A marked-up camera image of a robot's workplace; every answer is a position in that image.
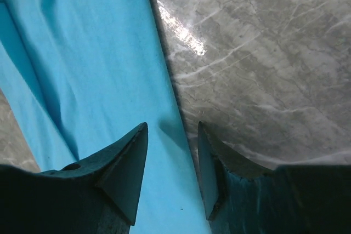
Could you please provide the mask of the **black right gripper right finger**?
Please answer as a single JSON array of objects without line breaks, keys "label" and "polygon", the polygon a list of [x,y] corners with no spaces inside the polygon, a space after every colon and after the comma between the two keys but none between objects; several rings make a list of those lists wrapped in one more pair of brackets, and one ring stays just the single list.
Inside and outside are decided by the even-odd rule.
[{"label": "black right gripper right finger", "polygon": [[198,124],[197,145],[213,233],[350,233],[349,165],[271,170],[223,143],[204,123]]}]

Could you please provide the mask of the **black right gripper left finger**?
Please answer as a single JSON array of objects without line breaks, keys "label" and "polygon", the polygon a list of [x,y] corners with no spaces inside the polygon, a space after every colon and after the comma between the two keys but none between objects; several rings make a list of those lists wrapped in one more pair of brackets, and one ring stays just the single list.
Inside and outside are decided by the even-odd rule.
[{"label": "black right gripper left finger", "polygon": [[62,170],[1,165],[1,233],[128,233],[147,150],[148,126],[141,123]]}]

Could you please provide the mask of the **turquoise t shirt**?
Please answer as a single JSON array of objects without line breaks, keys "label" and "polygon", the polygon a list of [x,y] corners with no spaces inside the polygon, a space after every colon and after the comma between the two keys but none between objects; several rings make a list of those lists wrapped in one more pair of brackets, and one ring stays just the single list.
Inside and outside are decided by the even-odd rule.
[{"label": "turquoise t shirt", "polygon": [[1,0],[1,89],[42,170],[145,122],[132,233],[210,233],[150,0]]}]

